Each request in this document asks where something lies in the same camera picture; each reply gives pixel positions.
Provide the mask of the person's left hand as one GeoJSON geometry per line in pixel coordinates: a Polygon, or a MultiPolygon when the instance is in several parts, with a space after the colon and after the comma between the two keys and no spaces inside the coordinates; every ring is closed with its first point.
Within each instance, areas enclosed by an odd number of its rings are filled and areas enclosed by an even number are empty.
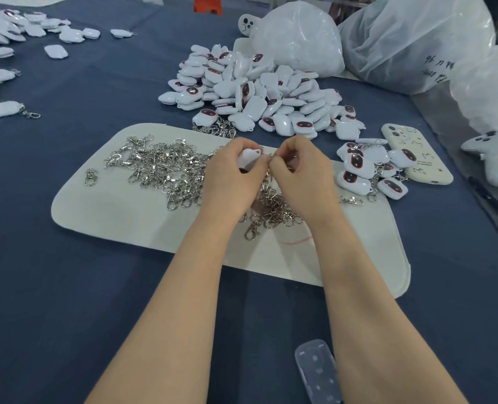
{"type": "MultiPolygon", "coordinates": [[[[235,226],[250,208],[260,187],[247,187],[237,159],[244,149],[260,149],[249,139],[235,138],[219,148],[205,169],[199,214],[224,226],[235,226]]],[[[262,154],[256,163],[269,163],[262,154]]]]}

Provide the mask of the person's right hand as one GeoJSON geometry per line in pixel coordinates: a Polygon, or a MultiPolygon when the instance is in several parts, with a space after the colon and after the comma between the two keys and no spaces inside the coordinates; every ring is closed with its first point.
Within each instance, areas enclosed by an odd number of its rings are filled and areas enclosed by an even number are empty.
{"type": "Polygon", "coordinates": [[[283,158],[292,171],[287,181],[275,181],[286,203],[309,227],[345,219],[332,162],[308,138],[296,135],[286,139],[272,157],[283,158]]]}

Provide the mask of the person's right forearm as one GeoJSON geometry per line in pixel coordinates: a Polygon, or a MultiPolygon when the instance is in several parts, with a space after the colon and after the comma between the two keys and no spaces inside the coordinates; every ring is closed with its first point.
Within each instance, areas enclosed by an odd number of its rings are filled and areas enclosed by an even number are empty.
{"type": "Polygon", "coordinates": [[[319,259],[346,404],[468,404],[401,310],[339,204],[303,216],[319,259]]]}

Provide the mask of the person's left forearm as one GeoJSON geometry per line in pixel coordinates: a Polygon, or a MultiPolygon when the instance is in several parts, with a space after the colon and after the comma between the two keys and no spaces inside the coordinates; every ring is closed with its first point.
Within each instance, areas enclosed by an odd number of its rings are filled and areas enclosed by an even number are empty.
{"type": "Polygon", "coordinates": [[[84,404],[206,404],[221,268],[242,214],[200,208],[84,404]]]}

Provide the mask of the pile of white plastic charms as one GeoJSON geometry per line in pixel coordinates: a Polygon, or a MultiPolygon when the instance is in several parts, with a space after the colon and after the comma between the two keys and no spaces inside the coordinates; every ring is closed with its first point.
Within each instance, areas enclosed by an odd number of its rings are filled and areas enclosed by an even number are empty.
{"type": "Polygon", "coordinates": [[[24,43],[29,38],[42,38],[49,33],[57,34],[69,26],[69,19],[51,17],[43,12],[0,8],[0,59],[15,54],[10,46],[12,43],[24,43]]]}
{"type": "Polygon", "coordinates": [[[195,111],[193,128],[208,134],[232,138],[259,126],[283,137],[314,139],[323,131],[341,141],[357,140],[366,125],[353,106],[341,105],[337,89],[320,87],[319,77],[320,72],[279,65],[268,54],[193,45],[158,101],[195,111]]]}

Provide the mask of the cluster of charms with clasps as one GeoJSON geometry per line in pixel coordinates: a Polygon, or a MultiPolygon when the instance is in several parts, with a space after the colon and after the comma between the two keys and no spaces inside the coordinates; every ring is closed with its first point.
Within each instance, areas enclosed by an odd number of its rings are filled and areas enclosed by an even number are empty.
{"type": "Polygon", "coordinates": [[[343,162],[343,171],[336,176],[339,187],[375,202],[378,194],[399,200],[407,195],[403,174],[417,164],[409,149],[386,148],[384,139],[358,139],[346,142],[336,151],[343,162]]]}

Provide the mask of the heap of silver metal clasps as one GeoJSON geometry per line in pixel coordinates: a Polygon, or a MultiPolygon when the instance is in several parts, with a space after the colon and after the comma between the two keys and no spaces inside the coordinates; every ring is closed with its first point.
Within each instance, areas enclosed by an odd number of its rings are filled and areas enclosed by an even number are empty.
{"type": "MultiPolygon", "coordinates": [[[[200,153],[185,139],[152,143],[153,138],[153,135],[128,137],[122,147],[106,157],[104,168],[130,169],[127,182],[162,192],[169,211],[200,206],[206,166],[218,149],[200,153]]],[[[246,222],[249,228],[244,238],[253,241],[260,234],[260,228],[291,228],[303,224],[304,220],[287,204],[271,172],[267,171],[252,206],[238,220],[239,224],[246,222]]]]}

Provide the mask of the phone in cream case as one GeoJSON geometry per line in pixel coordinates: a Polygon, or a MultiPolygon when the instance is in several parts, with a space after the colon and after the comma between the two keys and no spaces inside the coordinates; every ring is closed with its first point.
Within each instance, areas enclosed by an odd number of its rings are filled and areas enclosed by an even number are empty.
{"type": "Polygon", "coordinates": [[[386,123],[381,132],[390,147],[390,161],[410,180],[433,185],[453,183],[453,175],[419,130],[386,123]]]}

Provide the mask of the small white plush toy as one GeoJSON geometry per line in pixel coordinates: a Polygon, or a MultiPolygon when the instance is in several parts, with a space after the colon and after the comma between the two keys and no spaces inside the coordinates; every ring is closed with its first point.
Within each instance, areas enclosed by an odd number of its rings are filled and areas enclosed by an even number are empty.
{"type": "Polygon", "coordinates": [[[259,21],[259,17],[251,14],[242,14],[238,20],[238,29],[243,36],[249,37],[253,27],[256,26],[259,21]]]}

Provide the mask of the orange plastic stool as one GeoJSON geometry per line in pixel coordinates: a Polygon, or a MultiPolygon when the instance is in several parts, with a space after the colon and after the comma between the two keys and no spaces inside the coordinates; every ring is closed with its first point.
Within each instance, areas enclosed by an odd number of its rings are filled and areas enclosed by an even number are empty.
{"type": "Polygon", "coordinates": [[[223,14],[221,0],[193,0],[193,11],[195,13],[209,13],[218,16],[222,16],[223,14]]]}

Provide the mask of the large white plastic bag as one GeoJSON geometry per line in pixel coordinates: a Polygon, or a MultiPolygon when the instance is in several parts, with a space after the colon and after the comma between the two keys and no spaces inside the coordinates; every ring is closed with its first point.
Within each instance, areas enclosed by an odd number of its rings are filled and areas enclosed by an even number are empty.
{"type": "Polygon", "coordinates": [[[495,47],[483,0],[376,0],[338,29],[352,74],[405,95],[457,77],[495,47]]]}

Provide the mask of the clear plastic box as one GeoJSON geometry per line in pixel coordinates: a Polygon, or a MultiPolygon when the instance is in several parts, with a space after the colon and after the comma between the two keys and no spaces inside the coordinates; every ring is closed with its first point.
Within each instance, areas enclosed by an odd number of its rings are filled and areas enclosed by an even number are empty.
{"type": "Polygon", "coordinates": [[[343,404],[335,360],[324,340],[301,344],[294,358],[312,404],[343,404]]]}

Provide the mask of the blue table cloth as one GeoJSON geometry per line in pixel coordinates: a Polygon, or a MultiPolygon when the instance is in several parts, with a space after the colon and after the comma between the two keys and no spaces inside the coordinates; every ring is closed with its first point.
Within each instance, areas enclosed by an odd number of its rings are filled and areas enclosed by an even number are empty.
{"type": "MultiPolygon", "coordinates": [[[[192,45],[232,47],[242,12],[129,0],[68,0],[45,9],[99,40],[52,60],[31,38],[0,68],[22,75],[0,86],[41,116],[0,118],[0,404],[71,404],[89,391],[139,318],[170,253],[80,235],[51,218],[64,183],[104,143],[136,123],[189,128],[192,115],[157,97],[192,45]],[[137,33],[114,38],[111,29],[137,33]]],[[[406,96],[346,79],[337,88],[367,126],[421,130],[454,174],[449,186],[412,182],[392,209],[412,268],[403,312],[467,399],[498,404],[498,231],[406,96]]]]}

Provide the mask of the translucent plastic bag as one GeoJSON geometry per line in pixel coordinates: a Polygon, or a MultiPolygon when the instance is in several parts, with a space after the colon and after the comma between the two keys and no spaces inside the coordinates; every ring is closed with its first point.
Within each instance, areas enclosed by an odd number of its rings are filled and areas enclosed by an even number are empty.
{"type": "Polygon", "coordinates": [[[498,131],[498,45],[460,62],[449,91],[472,129],[498,131]]]}

